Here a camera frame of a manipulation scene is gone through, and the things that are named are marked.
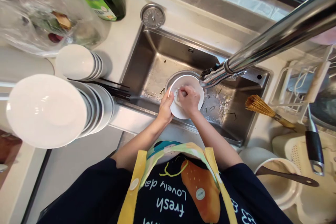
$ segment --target person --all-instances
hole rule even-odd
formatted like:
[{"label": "person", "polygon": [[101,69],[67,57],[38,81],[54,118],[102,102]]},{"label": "person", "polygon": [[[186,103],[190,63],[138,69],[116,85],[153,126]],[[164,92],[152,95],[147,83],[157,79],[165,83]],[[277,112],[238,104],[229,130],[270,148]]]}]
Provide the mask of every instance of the person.
[{"label": "person", "polygon": [[174,94],[167,92],[157,118],[111,158],[85,170],[38,224],[291,223],[200,113],[199,94],[183,86],[178,98],[205,147],[212,148],[157,141],[173,119]]}]

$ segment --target sink basin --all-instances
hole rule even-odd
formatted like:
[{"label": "sink basin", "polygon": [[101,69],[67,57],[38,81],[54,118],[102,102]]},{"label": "sink basin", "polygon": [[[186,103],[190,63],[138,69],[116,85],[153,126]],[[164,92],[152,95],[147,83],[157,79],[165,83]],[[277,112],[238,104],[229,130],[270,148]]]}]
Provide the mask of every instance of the sink basin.
[{"label": "sink basin", "polygon": [[[171,75],[182,70],[201,74],[229,56],[164,30],[142,27],[122,80],[130,87],[131,101],[117,102],[157,115]],[[245,100],[254,94],[262,97],[269,77],[268,71],[252,67],[235,81],[224,80],[206,90],[201,113],[229,143],[244,144],[255,117],[254,112],[245,109]],[[174,118],[172,123],[197,131],[191,120]]]}]

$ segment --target faucet spout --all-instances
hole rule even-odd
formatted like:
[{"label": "faucet spout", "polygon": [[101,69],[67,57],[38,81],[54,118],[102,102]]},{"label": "faucet spout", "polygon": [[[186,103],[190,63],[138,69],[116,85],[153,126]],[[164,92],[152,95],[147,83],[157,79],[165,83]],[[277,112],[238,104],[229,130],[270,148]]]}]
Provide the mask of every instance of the faucet spout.
[{"label": "faucet spout", "polygon": [[205,89],[211,88],[334,26],[336,0],[307,0],[222,64],[203,71],[199,83]]}]

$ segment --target bamboo brush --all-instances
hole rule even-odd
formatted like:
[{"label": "bamboo brush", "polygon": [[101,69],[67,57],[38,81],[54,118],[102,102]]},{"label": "bamboo brush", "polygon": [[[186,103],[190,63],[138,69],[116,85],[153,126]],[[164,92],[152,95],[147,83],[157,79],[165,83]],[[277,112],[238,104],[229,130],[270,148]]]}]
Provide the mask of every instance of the bamboo brush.
[{"label": "bamboo brush", "polygon": [[251,95],[247,98],[245,102],[245,107],[247,110],[251,110],[253,112],[258,112],[260,114],[264,114],[266,116],[272,117],[274,120],[281,123],[286,128],[293,130],[295,125],[286,119],[284,119],[281,115],[275,113],[260,97],[259,95]]}]

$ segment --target plastic bag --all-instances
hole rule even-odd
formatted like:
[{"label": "plastic bag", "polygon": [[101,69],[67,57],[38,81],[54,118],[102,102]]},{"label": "plastic bag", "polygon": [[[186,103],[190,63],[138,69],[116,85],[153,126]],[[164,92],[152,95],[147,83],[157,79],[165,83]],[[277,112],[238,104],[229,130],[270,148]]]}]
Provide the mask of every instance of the plastic bag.
[{"label": "plastic bag", "polygon": [[92,49],[107,30],[84,0],[0,0],[0,35],[23,51],[55,57],[68,44]]}]

